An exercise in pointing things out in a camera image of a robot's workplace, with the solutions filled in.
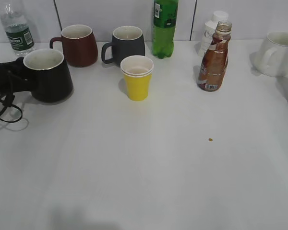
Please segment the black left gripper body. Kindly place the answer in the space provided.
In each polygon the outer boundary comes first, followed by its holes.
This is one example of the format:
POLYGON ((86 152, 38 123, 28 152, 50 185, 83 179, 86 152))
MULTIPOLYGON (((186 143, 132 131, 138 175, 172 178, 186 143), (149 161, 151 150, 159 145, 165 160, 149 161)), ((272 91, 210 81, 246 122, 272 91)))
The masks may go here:
POLYGON ((10 105, 16 92, 32 92, 36 89, 36 77, 29 73, 24 58, 15 61, 0 63, 0 100, 5 97, 10 105))

